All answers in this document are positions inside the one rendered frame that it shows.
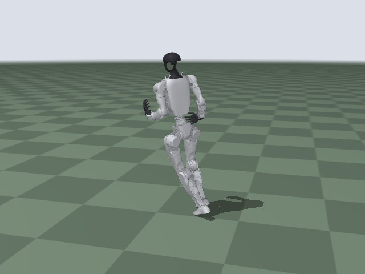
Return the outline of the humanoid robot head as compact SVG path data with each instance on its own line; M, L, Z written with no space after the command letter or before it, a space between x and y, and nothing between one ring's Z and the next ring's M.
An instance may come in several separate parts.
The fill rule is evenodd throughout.
M167 72L170 73L170 77L169 79L178 79L178 78L183 78L177 71L176 69L176 64L177 61L180 61L181 58L177 53L167 53L164 57L163 57L163 62L164 62L164 66L165 69L167 70ZM174 65L172 70L168 70L167 68L167 63L169 63Z

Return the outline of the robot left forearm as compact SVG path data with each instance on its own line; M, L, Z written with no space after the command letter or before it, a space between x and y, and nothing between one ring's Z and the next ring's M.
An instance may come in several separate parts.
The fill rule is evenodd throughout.
M149 119L149 120L154 120L154 121L156 121L156 120L158 120L158 119L161 119L163 116L162 116L162 112L161 112L161 110L160 109L158 109L156 112L152 112L151 111L151 114L150 115L147 115L146 114L146 116L147 116L147 118Z

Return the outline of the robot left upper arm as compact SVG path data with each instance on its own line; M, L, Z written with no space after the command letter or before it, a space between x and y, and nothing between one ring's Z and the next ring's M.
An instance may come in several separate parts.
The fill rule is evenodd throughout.
M158 109L161 110L162 116L166 116L169 113L168 108L166 107L166 100L164 94L165 89L166 89L165 81L156 83L153 87L153 90L156 94L157 104L159 105Z

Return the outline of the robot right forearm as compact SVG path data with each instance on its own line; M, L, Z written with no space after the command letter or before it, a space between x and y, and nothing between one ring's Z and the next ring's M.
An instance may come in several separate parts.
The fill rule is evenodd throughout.
M205 118L206 103L201 107L197 107L197 109L198 109L198 114L197 114L198 119Z

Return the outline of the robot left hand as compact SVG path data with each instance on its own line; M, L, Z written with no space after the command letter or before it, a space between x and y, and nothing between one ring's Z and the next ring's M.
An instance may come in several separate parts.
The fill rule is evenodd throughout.
M146 99L146 100L147 100L147 99ZM151 110L148 110L148 108L149 108L150 106L148 106L148 107L147 107L147 105L149 105L149 103L147 103L148 101L146 101L146 100L144 100L144 102L143 102L145 115L146 115L146 114L147 114L147 115L150 115L150 114L151 114ZM147 104L146 104L146 103L147 103Z

